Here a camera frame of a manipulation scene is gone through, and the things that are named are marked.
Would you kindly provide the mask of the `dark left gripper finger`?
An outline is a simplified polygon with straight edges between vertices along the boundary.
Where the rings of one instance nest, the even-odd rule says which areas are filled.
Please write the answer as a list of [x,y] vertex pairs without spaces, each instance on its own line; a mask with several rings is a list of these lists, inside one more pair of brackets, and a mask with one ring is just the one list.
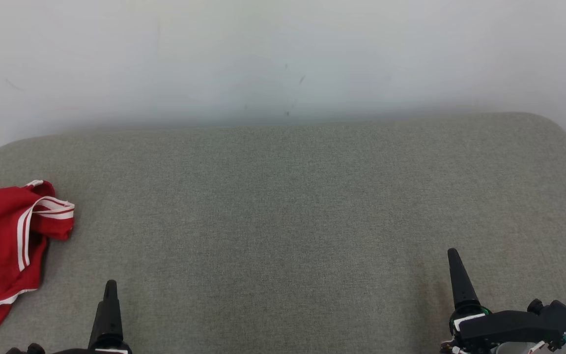
[[88,349],[92,351],[124,350],[123,325],[115,280],[107,281],[103,298],[97,305]]

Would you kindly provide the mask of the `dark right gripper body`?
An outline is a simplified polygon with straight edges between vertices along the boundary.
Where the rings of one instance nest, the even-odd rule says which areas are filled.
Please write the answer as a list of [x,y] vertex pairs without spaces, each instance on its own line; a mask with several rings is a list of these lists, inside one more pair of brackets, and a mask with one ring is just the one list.
[[490,312],[481,305],[466,304],[456,308],[449,319],[452,338],[442,342],[442,354],[492,354],[496,331]]

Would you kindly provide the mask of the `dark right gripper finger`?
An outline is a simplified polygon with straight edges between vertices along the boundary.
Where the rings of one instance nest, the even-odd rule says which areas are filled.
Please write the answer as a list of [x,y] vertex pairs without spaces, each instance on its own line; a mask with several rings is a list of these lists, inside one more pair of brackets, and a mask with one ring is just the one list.
[[454,309],[458,311],[468,307],[480,308],[480,300],[457,249],[448,249],[448,261]]

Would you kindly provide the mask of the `grey fabric sofa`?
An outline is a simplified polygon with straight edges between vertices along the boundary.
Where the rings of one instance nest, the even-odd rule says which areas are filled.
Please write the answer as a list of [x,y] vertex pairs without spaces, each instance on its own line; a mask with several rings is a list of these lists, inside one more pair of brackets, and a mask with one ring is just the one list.
[[138,354],[438,354],[447,249],[481,303],[566,304],[566,132],[524,113],[85,132],[0,147],[76,206],[0,354],[85,347],[117,281]]

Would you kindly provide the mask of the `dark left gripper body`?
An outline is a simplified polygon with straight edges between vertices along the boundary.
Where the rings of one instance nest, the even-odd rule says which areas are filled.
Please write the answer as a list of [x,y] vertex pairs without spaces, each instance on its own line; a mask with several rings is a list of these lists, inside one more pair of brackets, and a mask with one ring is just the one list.
[[121,348],[70,348],[51,354],[132,354],[132,352]]

